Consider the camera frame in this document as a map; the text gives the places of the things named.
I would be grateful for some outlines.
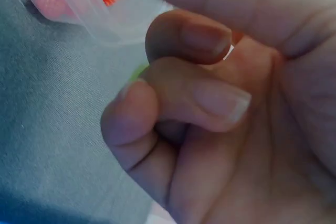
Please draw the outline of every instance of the fingernail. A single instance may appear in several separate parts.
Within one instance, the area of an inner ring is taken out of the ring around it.
[[[194,99],[207,113],[239,122],[247,111],[251,95],[219,80],[202,80],[193,87]]]
[[[230,43],[227,30],[209,22],[189,21],[181,30],[181,40],[193,50],[219,55]]]
[[[134,84],[136,84],[137,82],[146,82],[146,81],[143,80],[143,79],[141,79],[141,78],[138,78],[138,79],[136,79],[135,81],[130,81],[130,82],[128,82],[128,83],[127,83],[127,84],[120,90],[120,92],[119,92],[119,94],[118,94],[118,96],[117,96],[117,100],[118,100],[118,101],[122,101],[122,100],[124,100],[124,99],[127,97],[127,95],[128,95],[128,93],[129,93],[131,87],[132,87]]]

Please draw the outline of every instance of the gray fabric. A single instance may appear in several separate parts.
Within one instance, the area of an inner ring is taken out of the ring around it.
[[[0,221],[144,223],[150,199],[99,129],[104,106],[145,59],[143,45],[96,44],[0,0]]]

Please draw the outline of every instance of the green object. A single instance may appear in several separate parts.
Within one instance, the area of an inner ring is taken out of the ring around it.
[[[133,74],[132,74],[132,76],[131,76],[131,78],[130,78],[130,81],[136,81],[137,78],[139,77],[139,75],[140,75],[140,74],[141,74],[147,67],[148,67],[148,65],[145,65],[145,64],[142,64],[142,65],[138,66],[138,67],[134,70],[134,72],[133,72]]]

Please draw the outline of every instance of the hand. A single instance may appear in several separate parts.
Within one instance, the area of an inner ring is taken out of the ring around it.
[[[335,223],[336,0],[167,1],[102,116],[121,166],[177,223]]]

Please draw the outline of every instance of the gray pants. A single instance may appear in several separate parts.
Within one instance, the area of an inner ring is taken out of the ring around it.
[[[0,221],[145,222],[150,199],[99,129],[144,57],[143,45],[104,48],[29,0],[0,0]]]

